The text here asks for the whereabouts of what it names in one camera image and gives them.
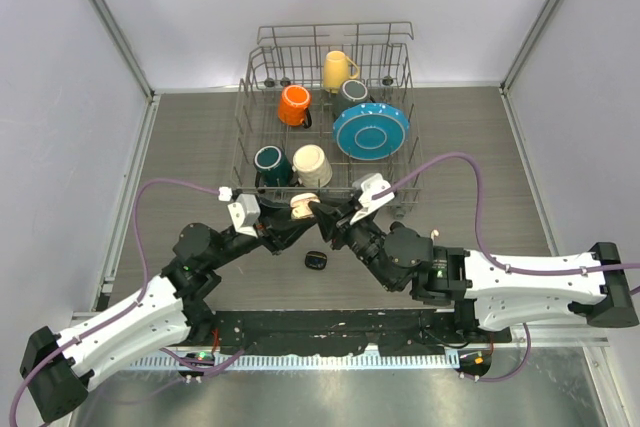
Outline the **white earbud charging case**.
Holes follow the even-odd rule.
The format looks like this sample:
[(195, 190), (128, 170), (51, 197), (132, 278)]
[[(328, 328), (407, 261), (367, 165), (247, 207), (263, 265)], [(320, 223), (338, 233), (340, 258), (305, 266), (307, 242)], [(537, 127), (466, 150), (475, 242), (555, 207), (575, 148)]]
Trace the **white earbud charging case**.
[(290, 200), (291, 219), (302, 220), (312, 218), (314, 213), (310, 208), (312, 203), (319, 203), (319, 197), (314, 193), (302, 193), (295, 195)]

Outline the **black earbud charging case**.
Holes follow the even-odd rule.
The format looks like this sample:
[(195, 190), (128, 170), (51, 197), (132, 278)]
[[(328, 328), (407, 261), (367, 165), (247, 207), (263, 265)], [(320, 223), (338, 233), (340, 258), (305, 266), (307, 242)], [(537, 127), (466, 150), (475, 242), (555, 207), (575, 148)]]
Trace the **black earbud charging case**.
[(328, 257), (320, 251), (308, 251), (305, 254), (304, 265), (306, 268), (314, 271), (324, 270), (328, 263)]

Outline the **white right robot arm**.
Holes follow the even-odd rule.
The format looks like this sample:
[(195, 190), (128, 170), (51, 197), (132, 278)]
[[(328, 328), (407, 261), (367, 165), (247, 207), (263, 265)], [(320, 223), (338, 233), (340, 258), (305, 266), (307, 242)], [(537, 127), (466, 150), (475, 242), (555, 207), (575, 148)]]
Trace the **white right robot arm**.
[(462, 341), (565, 316), (606, 329), (639, 323), (612, 242), (567, 256), (489, 256), (440, 246), (400, 222), (383, 232), (350, 205), (313, 203), (311, 211), (323, 239), (336, 250), (349, 248), (386, 290), (407, 290), (428, 306), (453, 306), (451, 327)]

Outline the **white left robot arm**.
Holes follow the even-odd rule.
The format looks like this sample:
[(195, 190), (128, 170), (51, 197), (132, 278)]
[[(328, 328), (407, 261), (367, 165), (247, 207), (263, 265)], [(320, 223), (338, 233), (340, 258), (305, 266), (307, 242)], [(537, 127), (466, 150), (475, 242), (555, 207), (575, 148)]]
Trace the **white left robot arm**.
[(125, 300), (62, 331), (34, 331), (15, 396), (29, 393), (42, 421), (51, 423), (138, 358), (183, 341), (205, 344), (214, 322), (205, 299), (221, 281), (217, 269), (259, 247), (281, 252), (316, 222), (307, 207), (265, 203), (251, 194), (240, 195), (228, 211), (232, 224), (221, 232), (203, 223), (184, 227), (169, 264), (146, 274)]

